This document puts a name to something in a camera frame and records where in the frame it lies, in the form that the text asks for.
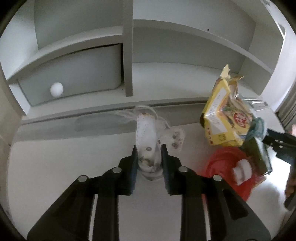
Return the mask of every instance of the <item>yellow snack package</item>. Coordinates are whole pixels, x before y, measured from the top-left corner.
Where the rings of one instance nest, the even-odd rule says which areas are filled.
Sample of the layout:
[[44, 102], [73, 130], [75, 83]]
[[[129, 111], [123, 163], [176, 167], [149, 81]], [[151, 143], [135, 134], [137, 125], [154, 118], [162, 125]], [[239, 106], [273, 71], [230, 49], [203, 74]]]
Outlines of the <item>yellow snack package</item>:
[[210, 145], [241, 146], [253, 119], [250, 109], [237, 97], [237, 81], [242, 76], [231, 78], [229, 71], [227, 64], [200, 117]]

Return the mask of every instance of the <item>red plastic bowl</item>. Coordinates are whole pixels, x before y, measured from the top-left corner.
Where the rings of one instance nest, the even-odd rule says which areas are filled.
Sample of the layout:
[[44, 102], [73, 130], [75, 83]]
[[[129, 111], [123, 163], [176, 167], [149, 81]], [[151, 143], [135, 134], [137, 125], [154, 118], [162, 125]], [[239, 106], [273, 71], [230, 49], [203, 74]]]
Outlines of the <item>red plastic bowl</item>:
[[234, 168], [241, 159], [247, 159], [247, 155], [239, 148], [222, 147], [215, 151], [210, 157], [204, 171], [204, 176], [212, 177], [216, 174], [220, 175], [244, 201], [247, 201], [256, 184], [256, 180], [255, 176], [252, 175], [249, 180], [239, 186], [237, 185], [232, 174], [232, 168]]

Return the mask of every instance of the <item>white wall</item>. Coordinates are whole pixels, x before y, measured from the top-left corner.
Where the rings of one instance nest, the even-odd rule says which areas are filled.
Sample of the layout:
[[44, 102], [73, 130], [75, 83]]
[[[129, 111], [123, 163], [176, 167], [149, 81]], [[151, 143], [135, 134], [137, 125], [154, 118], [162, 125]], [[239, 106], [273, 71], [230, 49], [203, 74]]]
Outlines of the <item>white wall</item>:
[[122, 0], [36, 0], [38, 47], [84, 31], [122, 25]]
[[283, 14], [269, 1], [266, 5], [274, 20], [285, 28], [284, 44], [276, 68], [262, 93], [264, 100], [277, 111], [296, 79], [296, 35]]
[[244, 82], [247, 83], [247, 85], [250, 86], [251, 89], [254, 90], [254, 92], [258, 95], [262, 94], [262, 91], [266, 87], [271, 77], [270, 73], [248, 58], [245, 59], [239, 74], [244, 76]]
[[207, 31], [248, 49], [255, 22], [230, 0], [134, 0], [134, 19], [178, 23]]
[[267, 28], [266, 25], [257, 23], [249, 52], [274, 70], [283, 41], [279, 29], [274, 32]]
[[0, 38], [0, 62], [6, 79], [37, 50], [34, 0], [27, 0]]
[[9, 88], [10, 88], [11, 92], [13, 93], [13, 95], [15, 96], [18, 104], [20, 105], [20, 107], [22, 108], [24, 113], [28, 114], [28, 112], [31, 108], [31, 105], [28, 102], [26, 96], [24, 95], [20, 85], [18, 83], [11, 84], [11, 85], [9, 85]]
[[273, 18], [264, 6], [262, 0], [231, 0], [246, 12], [256, 23], [265, 25], [269, 30], [278, 30]]
[[10, 145], [20, 124], [21, 109], [17, 105], [0, 65], [0, 203], [10, 217], [7, 199], [7, 160]]
[[133, 30], [133, 62], [193, 64], [238, 73], [245, 57], [211, 40], [187, 33], [157, 29]]

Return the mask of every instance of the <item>shelf board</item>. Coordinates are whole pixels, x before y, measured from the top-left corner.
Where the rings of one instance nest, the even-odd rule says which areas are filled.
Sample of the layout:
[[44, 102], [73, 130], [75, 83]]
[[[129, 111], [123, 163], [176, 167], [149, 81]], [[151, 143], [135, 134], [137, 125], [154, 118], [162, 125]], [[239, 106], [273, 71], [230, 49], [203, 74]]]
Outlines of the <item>shelf board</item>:
[[75, 34], [40, 49], [6, 79], [8, 84], [12, 84], [40, 64], [54, 58], [83, 49], [119, 43], [122, 43], [122, 26], [94, 29]]
[[219, 43], [223, 46], [226, 46], [243, 56], [249, 58], [252, 60], [254, 63], [265, 69], [267, 72], [270, 74], [273, 73], [273, 70], [270, 69], [265, 63], [263, 63], [261, 60], [259, 60], [257, 57], [252, 55], [250, 52], [246, 51], [242, 47], [238, 46], [237, 44], [224, 39], [222, 37], [219, 37], [217, 35], [214, 35], [212, 33], [193, 28], [190, 26], [185, 26], [182, 24], [177, 24], [177, 23], [171, 23], [171, 22], [165, 22], [165, 21], [157, 21], [157, 20], [146, 20], [146, 19], [134, 19], [133, 20], [133, 26], [134, 28], [158, 28], [158, 29], [168, 29], [168, 30], [173, 30], [173, 31], [178, 31], [178, 32], [183, 32], [191, 35], [195, 35], [198, 37], [202, 37], [205, 39], [212, 40], [216, 43]]
[[[31, 107], [23, 123], [137, 104], [205, 103], [220, 73], [219, 69], [188, 64], [134, 63], [133, 96], [126, 97], [124, 85], [121, 85], [115, 90], [61, 98]], [[243, 81], [239, 82], [239, 92], [245, 97], [258, 97]]]
[[246, 50], [256, 25], [232, 1], [134, 0], [133, 19], [158, 20], [201, 29]]

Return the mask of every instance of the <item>clear plastic bag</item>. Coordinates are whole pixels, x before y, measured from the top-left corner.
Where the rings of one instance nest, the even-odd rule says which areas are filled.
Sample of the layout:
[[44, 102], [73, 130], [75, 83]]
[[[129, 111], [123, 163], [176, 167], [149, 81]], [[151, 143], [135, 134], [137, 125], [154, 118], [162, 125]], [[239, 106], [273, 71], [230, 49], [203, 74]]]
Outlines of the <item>clear plastic bag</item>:
[[144, 105], [136, 106], [132, 111], [116, 112], [124, 117], [124, 122], [137, 121], [136, 147], [138, 150], [138, 167], [148, 180], [162, 177], [160, 147], [166, 144], [168, 153], [178, 156], [182, 150], [185, 132], [178, 127], [169, 126], [156, 111]]

